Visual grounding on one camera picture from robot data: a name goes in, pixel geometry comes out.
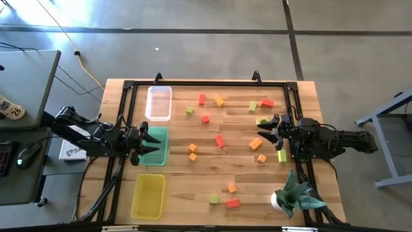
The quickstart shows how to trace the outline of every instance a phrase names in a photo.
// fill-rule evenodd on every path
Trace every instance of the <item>potted plant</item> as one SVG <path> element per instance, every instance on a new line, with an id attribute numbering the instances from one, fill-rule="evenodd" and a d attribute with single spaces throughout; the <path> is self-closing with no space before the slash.
<path id="1" fill-rule="evenodd" d="M 294 215 L 294 209 L 317 209 L 326 205 L 325 202 L 306 195 L 312 190 L 308 187 L 307 182 L 300 185 L 297 185 L 296 182 L 296 175 L 291 170 L 285 187 L 272 194 L 270 201 L 273 208 L 285 212 L 290 219 Z"/>

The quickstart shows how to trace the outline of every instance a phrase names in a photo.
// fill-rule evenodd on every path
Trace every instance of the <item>wooden table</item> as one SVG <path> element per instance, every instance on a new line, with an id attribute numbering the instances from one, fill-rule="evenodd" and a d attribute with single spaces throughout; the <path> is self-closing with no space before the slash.
<path id="1" fill-rule="evenodd" d="M 109 79 L 103 95 L 103 122 L 114 123 L 117 117 L 124 79 Z M 319 108 L 314 82 L 298 82 L 303 114 L 319 122 Z M 166 224 L 166 225 L 241 225 L 241 226 L 303 226 L 302 211 L 295 211 L 292 219 L 270 205 L 270 196 L 283 188 L 294 162 L 288 154 L 287 163 L 278 163 L 275 146 L 262 139 L 263 144 L 252 151 L 248 144 L 259 137 L 255 120 L 286 113 L 282 88 L 276 87 L 217 87 L 172 86 L 172 117 L 169 122 L 149 122 L 149 126 L 169 128 L 169 155 L 165 166 L 132 166 L 126 161 L 117 207 L 116 224 Z M 206 94 L 205 106 L 198 105 L 199 93 Z M 219 108 L 213 101 L 219 94 L 225 106 Z M 139 86 L 133 115 L 133 124 L 147 120 L 144 116 L 147 86 Z M 274 100 L 272 109 L 258 108 L 249 113 L 251 101 Z M 193 107 L 194 114 L 187 115 L 186 107 Z M 201 116 L 208 115 L 209 124 L 201 123 Z M 220 134 L 226 146 L 219 149 L 215 136 Z M 197 145 L 198 159 L 191 162 L 188 145 Z M 266 155 L 264 164 L 257 162 L 259 154 Z M 102 190 L 107 159 L 97 159 L 84 179 L 80 215 L 85 214 Z M 315 178 L 319 194 L 335 215 L 345 221 L 338 184 L 332 167 L 323 160 L 314 160 Z M 130 217 L 136 176 L 139 173 L 165 175 L 164 209 L 158 220 L 136 220 Z M 236 193 L 229 193 L 227 185 L 234 183 Z M 217 195 L 218 205 L 209 204 L 211 195 Z M 241 207 L 227 209 L 225 202 L 238 198 Z M 111 205 L 108 198 L 106 216 Z"/>

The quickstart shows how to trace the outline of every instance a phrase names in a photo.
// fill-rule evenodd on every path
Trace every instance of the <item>wooden block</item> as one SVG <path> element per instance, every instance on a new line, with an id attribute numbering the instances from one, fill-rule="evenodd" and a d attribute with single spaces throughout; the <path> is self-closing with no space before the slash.
<path id="1" fill-rule="evenodd" d="M 209 123 L 209 117 L 208 116 L 203 116 L 201 118 L 201 122 L 204 123 L 204 124 L 208 124 Z"/>
<path id="2" fill-rule="evenodd" d="M 250 103 L 250 106 L 249 106 L 249 111 L 254 113 L 256 111 L 256 106 L 257 105 L 258 105 L 258 103 L 256 101 L 252 101 Z"/>
<path id="3" fill-rule="evenodd" d="M 231 199 L 226 201 L 226 208 L 234 208 L 234 207 L 239 207 L 240 206 L 240 200 L 239 199 Z"/>
<path id="4" fill-rule="evenodd" d="M 211 196 L 211 204 L 217 204 L 218 203 L 218 196 L 213 195 Z"/>
<path id="5" fill-rule="evenodd" d="M 206 100 L 206 96 L 204 93 L 199 94 L 199 105 L 204 105 Z"/>
<path id="6" fill-rule="evenodd" d="M 195 149 L 196 149 L 196 145 L 194 145 L 194 144 L 190 144 L 190 145 L 189 145 L 189 150 L 191 150 L 192 152 L 194 152 Z"/>
<path id="7" fill-rule="evenodd" d="M 193 108 L 186 107 L 186 113 L 193 113 Z"/>
<path id="8" fill-rule="evenodd" d="M 287 158 L 286 158 L 286 150 L 282 149 L 280 151 L 277 151 L 277 157 L 279 159 L 279 162 L 287 162 Z"/>
<path id="9" fill-rule="evenodd" d="M 189 155 L 189 159 L 193 162 L 196 161 L 196 158 L 197 158 L 197 155 L 195 155 L 193 153 L 191 153 L 191 155 Z"/>
<path id="10" fill-rule="evenodd" d="M 268 123 L 268 122 L 269 122 L 269 119 L 267 117 L 256 119 L 256 125 L 259 125 L 261 123 Z"/>
<path id="11" fill-rule="evenodd" d="M 273 101 L 268 100 L 268 99 L 263 99 L 262 100 L 262 107 L 272 108 L 273 107 Z"/>
<path id="12" fill-rule="evenodd" d="M 223 101 L 223 99 L 222 99 L 219 95 L 216 96 L 216 98 L 214 99 L 214 101 L 216 102 L 216 104 L 217 104 L 219 107 L 222 107 L 223 104 L 225 104 L 225 102 Z"/>
<path id="13" fill-rule="evenodd" d="M 226 146 L 226 145 L 225 145 L 225 142 L 224 142 L 223 139 L 221 138 L 221 135 L 217 135 L 217 136 L 216 136 L 216 143 L 218 144 L 218 147 L 219 147 L 219 148 L 222 148 L 222 147 Z"/>
<path id="14" fill-rule="evenodd" d="M 229 185 L 227 186 L 227 188 L 229 188 L 229 192 L 230 192 L 230 193 L 236 192 L 236 186 L 235 186 L 234 184 L 229 184 Z"/>
<path id="15" fill-rule="evenodd" d="M 262 140 L 259 139 L 259 138 L 257 138 L 257 139 L 255 139 L 255 140 L 253 140 L 253 141 L 249 144 L 249 146 L 250 146 L 250 148 L 252 148 L 252 150 L 256 150 L 256 148 L 258 148 L 258 146 L 260 146 L 261 144 L 262 144 Z"/>
<path id="16" fill-rule="evenodd" d="M 259 163 L 264 163 L 265 161 L 266 161 L 266 155 L 262 155 L 262 154 L 260 154 L 259 155 L 259 158 L 257 158 L 257 161 L 259 162 Z"/>

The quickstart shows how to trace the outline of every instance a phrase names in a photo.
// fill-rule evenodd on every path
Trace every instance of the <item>keyboard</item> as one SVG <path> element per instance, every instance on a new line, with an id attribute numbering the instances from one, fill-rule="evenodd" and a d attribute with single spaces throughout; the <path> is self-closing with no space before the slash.
<path id="1" fill-rule="evenodd" d="M 0 142 L 0 177 L 7 176 L 13 162 L 16 142 Z"/>

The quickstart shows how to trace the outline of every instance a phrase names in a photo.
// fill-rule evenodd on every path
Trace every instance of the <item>green block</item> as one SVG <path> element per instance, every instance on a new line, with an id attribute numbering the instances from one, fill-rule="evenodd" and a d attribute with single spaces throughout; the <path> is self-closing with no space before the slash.
<path id="1" fill-rule="evenodd" d="M 250 107 L 249 107 L 249 111 L 250 112 L 255 112 L 255 110 L 256 110 L 256 106 L 258 105 L 258 103 L 256 102 L 256 101 L 252 101 L 251 103 L 250 103 Z"/>
<path id="2" fill-rule="evenodd" d="M 217 204 L 218 203 L 218 196 L 213 195 L 211 196 L 211 204 Z"/>
<path id="3" fill-rule="evenodd" d="M 256 125 L 259 125 L 261 123 L 268 123 L 268 122 L 269 122 L 268 117 L 264 117 L 264 118 L 261 118 L 261 119 L 256 119 Z"/>
<path id="4" fill-rule="evenodd" d="M 286 150 L 282 149 L 280 151 L 277 151 L 277 157 L 279 158 L 279 162 L 286 162 L 288 161 L 286 159 Z"/>
<path id="5" fill-rule="evenodd" d="M 193 108 L 186 107 L 186 113 L 193 113 Z"/>

